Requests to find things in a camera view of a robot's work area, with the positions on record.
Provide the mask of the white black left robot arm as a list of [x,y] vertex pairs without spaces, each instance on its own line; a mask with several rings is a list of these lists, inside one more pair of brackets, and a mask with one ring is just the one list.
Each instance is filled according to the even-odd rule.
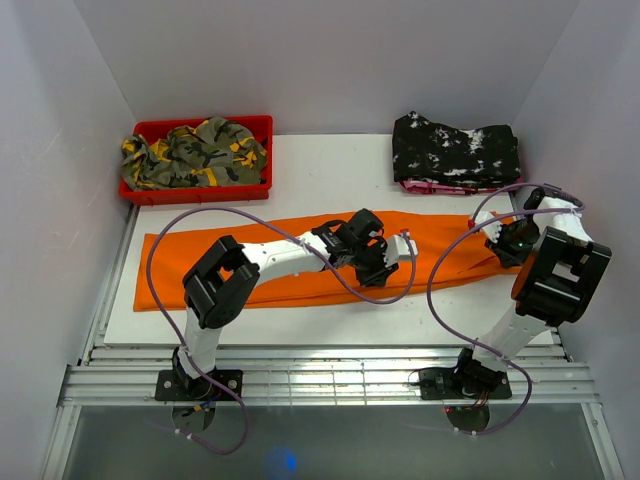
[[382,236],[383,223],[362,209],[347,221],[331,220],[298,237],[267,243],[218,239],[183,278],[187,323],[184,344],[173,354],[178,388],[190,400],[213,390],[212,376],[223,327],[235,320],[256,287],[299,273],[349,266],[362,287],[383,287],[417,248],[408,234]]

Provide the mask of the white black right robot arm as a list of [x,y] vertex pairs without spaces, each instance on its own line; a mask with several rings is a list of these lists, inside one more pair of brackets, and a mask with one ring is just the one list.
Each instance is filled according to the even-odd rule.
[[513,306],[493,328],[466,347],[451,375],[464,397],[488,397],[507,385],[507,362],[538,335],[577,322],[609,264],[611,250],[595,242],[581,222],[584,204],[549,185],[534,188],[526,211],[509,224],[482,229],[485,246],[504,268],[520,269]]

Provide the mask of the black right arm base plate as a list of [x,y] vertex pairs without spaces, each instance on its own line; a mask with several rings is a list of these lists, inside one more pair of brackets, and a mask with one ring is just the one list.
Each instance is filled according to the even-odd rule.
[[418,386],[423,400],[489,400],[512,398],[504,372],[470,373],[461,367],[430,367],[419,371]]

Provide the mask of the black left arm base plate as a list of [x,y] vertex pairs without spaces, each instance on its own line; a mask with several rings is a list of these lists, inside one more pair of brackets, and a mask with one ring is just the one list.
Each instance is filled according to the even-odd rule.
[[[238,397],[242,396],[242,370],[214,369],[208,375],[220,384],[233,391]],[[205,401],[233,401],[232,395],[217,386],[213,386],[204,378],[183,380],[173,370],[162,370],[158,374],[154,399],[166,402],[205,402]]]

